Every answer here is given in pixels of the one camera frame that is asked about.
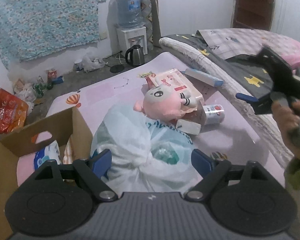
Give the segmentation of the person right hand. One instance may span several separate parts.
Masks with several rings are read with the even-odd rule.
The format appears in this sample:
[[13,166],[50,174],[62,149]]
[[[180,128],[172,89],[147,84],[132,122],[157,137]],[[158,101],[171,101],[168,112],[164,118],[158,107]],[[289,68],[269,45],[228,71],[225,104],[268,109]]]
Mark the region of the person right hand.
[[294,157],[300,160],[300,148],[295,146],[290,139],[290,134],[300,124],[300,117],[294,113],[295,111],[300,113],[300,101],[294,102],[292,105],[293,109],[281,105],[279,101],[275,101],[271,106],[271,110],[285,146],[294,154]]

